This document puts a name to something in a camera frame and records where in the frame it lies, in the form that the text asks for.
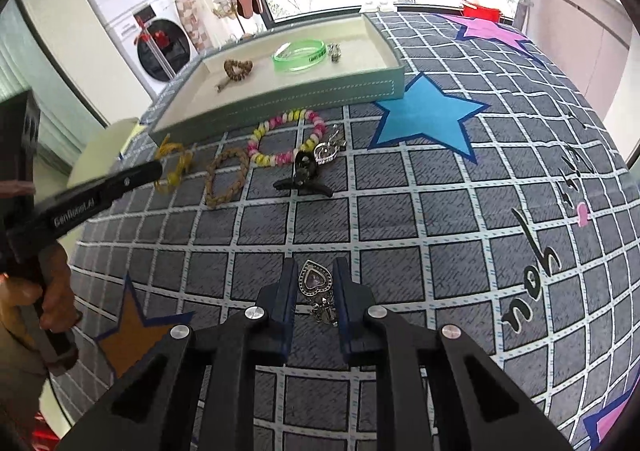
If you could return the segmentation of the person left hand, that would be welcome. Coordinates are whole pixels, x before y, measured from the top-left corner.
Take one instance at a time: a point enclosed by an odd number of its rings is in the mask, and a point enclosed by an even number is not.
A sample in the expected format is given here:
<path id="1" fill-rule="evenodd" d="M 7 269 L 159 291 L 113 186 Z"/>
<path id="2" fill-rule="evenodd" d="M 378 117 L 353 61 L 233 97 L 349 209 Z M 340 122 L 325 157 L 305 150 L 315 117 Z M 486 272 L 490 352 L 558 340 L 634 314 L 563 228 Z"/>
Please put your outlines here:
<path id="1" fill-rule="evenodd" d="M 47 288 L 19 277 L 1 275 L 1 324 L 14 338 L 30 350 L 37 345 L 29 335 L 20 308 L 31 306 L 43 297 L 39 325 L 43 330 L 61 333 L 70 330 L 81 319 L 75 308 L 75 295 L 70 286 L 70 267 L 63 246 L 55 241 L 39 254 Z"/>

